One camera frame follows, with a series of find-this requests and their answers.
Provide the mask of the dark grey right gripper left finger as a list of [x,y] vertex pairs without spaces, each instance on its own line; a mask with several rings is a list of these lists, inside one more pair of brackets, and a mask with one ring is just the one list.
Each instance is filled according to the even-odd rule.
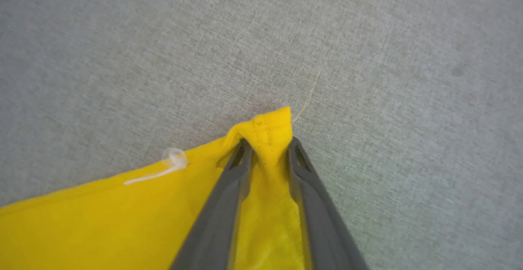
[[243,201],[250,193],[253,148],[235,147],[170,270],[234,270]]

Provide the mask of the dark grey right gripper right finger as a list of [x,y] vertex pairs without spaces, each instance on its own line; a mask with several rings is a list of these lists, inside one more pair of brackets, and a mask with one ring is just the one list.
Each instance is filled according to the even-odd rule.
[[368,270],[368,265],[298,138],[293,137],[287,153],[289,190],[299,210],[305,269]]

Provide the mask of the yellow and white shirt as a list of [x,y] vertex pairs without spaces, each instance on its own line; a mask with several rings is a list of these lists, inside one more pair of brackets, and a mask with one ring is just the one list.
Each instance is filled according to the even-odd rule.
[[255,154],[234,270],[304,270],[288,185],[289,107],[175,151],[184,164],[164,159],[0,208],[0,270],[167,270],[242,138]]

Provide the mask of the white plastic tag loop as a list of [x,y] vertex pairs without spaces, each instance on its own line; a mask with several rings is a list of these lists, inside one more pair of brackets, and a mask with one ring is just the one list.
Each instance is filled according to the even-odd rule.
[[141,181],[148,181],[150,179],[156,179],[169,175],[172,172],[186,168],[189,161],[183,150],[170,147],[164,150],[162,155],[162,163],[166,166],[163,171],[148,174],[139,178],[129,179],[128,181],[124,182],[124,185],[136,184]]

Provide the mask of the grey fabric sofa cushion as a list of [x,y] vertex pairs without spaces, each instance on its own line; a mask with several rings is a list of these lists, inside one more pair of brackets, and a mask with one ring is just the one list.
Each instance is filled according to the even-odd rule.
[[523,0],[0,0],[0,205],[284,106],[372,269],[523,270]]

